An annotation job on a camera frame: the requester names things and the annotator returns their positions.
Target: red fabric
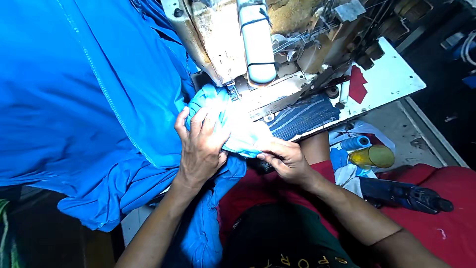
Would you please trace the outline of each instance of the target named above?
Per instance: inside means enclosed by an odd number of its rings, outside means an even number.
[[[367,90],[364,86],[366,83],[367,81],[362,75],[360,68],[352,65],[350,72],[349,97],[354,99],[358,104],[361,104],[365,95],[367,95]]]
[[[324,178],[335,183],[334,170],[330,161],[320,162],[311,165],[311,167],[321,173]],[[218,204],[221,244],[225,244],[226,238],[231,233],[239,216],[256,205],[288,202],[305,206],[319,213],[309,199],[304,197],[306,195],[307,193],[298,187],[285,183],[276,171],[259,175],[256,171],[249,169],[246,175],[225,194]],[[338,232],[333,225],[325,219],[322,219],[321,222],[334,236],[337,236]]]
[[[476,263],[476,172],[464,167],[436,169],[418,164],[396,179],[419,184],[453,202],[454,211],[436,215],[404,208],[381,211],[410,231],[433,254],[453,268]]]
[[[335,182],[330,161],[311,166],[326,179]],[[453,202],[453,212],[437,215],[426,214],[405,208],[385,207],[381,211],[410,231],[433,254],[453,268],[473,267],[476,263],[476,172],[463,167],[434,168],[418,164],[396,181],[413,183],[437,191],[441,197]],[[220,201],[218,221],[220,240],[225,244],[233,225],[248,208],[279,201],[303,205],[321,216],[322,224],[334,236],[342,226],[329,215],[327,206],[313,199],[306,192],[284,183],[276,172],[258,175],[248,170]]]

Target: thread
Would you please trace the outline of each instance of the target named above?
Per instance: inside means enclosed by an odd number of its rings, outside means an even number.
[[[371,146],[370,140],[365,136],[354,137],[340,142],[342,149],[346,151],[356,150]]]

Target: right hand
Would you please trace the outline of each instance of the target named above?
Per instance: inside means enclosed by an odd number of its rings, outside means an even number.
[[[307,162],[301,147],[282,139],[271,138],[255,147],[262,151],[257,158],[268,162],[286,182],[303,186],[312,181],[316,171]]]

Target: sewing machine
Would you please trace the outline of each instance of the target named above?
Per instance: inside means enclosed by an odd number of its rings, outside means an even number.
[[[163,0],[198,67],[240,101],[252,121],[368,70],[432,9],[424,0]]]

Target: table top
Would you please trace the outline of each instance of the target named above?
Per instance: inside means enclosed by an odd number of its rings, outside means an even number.
[[[303,134],[297,134],[289,141],[295,141],[329,129],[426,87],[426,84],[385,38],[381,37],[378,42],[385,55],[374,61],[372,68],[365,71],[354,63],[355,66],[360,68],[363,77],[367,81],[363,85],[367,90],[367,94],[362,103],[359,104],[349,97],[345,107],[340,110],[339,119],[327,122]],[[350,81],[342,83],[342,87],[348,88],[349,86]],[[339,98],[331,99],[330,101],[335,106],[339,102]]]

